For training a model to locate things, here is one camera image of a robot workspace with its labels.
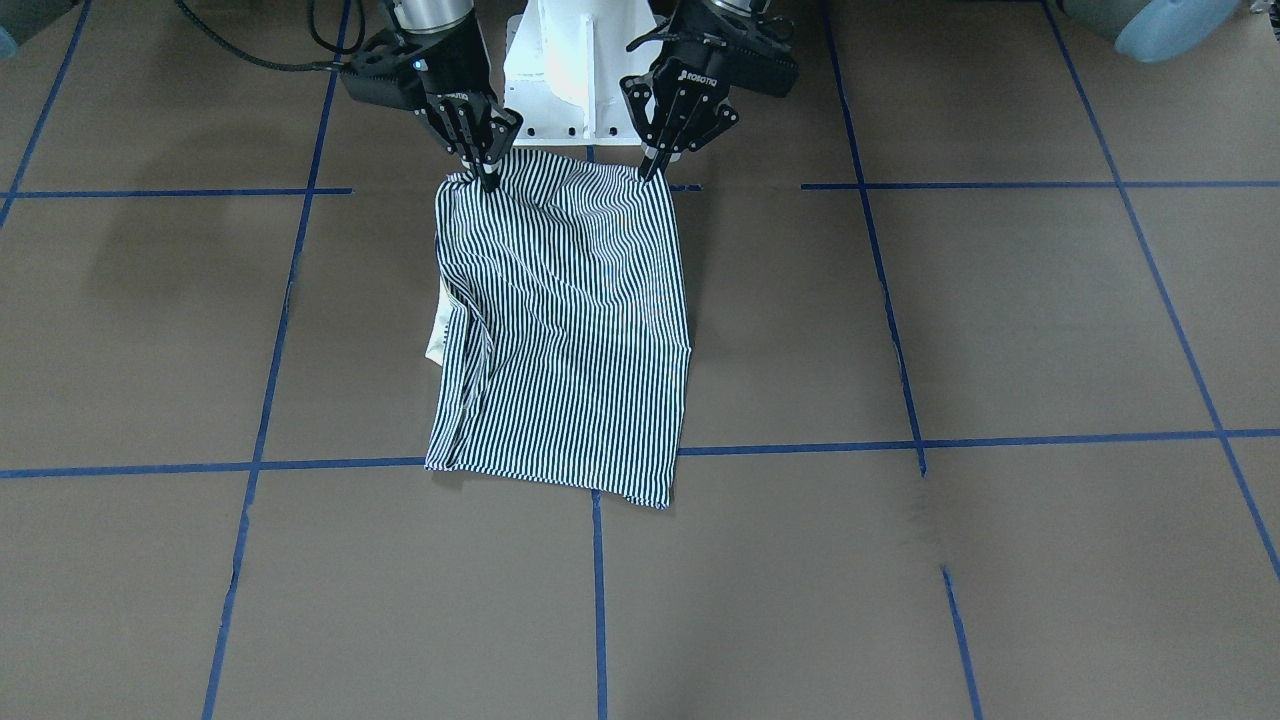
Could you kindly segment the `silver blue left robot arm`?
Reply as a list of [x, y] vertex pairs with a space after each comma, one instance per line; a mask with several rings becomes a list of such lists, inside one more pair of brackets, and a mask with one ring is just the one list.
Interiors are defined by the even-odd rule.
[[[684, 152], [698, 152], [735, 127], [732, 88], [786, 97], [797, 82], [794, 20], [768, 1], [677, 1], [669, 18], [637, 36], [627, 51], [660, 45], [641, 76], [620, 79], [644, 147], [649, 181]], [[1189, 51], [1236, 9], [1234, 1], [1059, 1], [1057, 9], [1143, 63]]]

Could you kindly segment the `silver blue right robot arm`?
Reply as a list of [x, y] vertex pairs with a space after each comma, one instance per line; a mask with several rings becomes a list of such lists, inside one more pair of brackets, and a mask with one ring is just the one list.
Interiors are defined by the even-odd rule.
[[472, 1], [385, 1], [389, 29], [407, 51], [411, 110], [492, 193], [524, 117], [506, 108]]

